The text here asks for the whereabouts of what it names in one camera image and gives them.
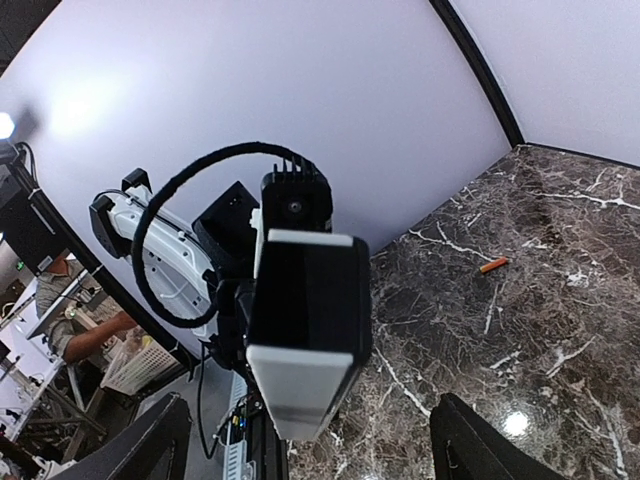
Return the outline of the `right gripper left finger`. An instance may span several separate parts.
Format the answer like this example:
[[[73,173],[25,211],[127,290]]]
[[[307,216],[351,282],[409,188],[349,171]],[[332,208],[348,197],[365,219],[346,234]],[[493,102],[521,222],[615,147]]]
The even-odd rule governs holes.
[[[188,403],[169,393],[107,445],[59,474],[61,479],[183,479],[192,420]]]

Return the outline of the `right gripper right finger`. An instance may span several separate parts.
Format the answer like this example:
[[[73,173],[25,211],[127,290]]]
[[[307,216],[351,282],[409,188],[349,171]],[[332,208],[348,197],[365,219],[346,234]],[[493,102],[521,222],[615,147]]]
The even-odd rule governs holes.
[[[519,450],[457,395],[443,394],[430,415],[437,480],[563,480]]]

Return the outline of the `orange AA battery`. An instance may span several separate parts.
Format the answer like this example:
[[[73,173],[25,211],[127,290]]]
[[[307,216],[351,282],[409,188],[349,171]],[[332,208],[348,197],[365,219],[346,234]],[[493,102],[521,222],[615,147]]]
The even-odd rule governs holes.
[[[486,273],[489,273],[489,272],[491,272],[491,271],[493,271],[493,270],[495,270],[497,268],[505,266],[507,263],[508,263],[508,258],[507,257],[501,257],[501,258],[498,258],[496,260],[493,260],[493,261],[481,266],[479,268],[479,271],[482,274],[486,274]]]

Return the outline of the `white remote control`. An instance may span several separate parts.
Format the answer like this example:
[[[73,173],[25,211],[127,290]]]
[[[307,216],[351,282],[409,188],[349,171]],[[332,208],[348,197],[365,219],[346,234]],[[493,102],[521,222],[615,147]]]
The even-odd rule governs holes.
[[[246,358],[282,440],[326,429],[372,351],[368,244],[272,229],[262,245]]]

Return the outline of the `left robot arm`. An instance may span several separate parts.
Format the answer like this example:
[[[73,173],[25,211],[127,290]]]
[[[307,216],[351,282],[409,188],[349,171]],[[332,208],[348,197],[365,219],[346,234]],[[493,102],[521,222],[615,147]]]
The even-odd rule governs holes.
[[[129,173],[117,190],[96,195],[92,230],[114,258],[130,259],[139,220],[152,198],[145,170]],[[142,261],[149,287],[172,315],[186,322],[216,363],[247,374],[245,335],[254,277],[258,201],[232,184],[192,223],[166,209],[152,221]]]

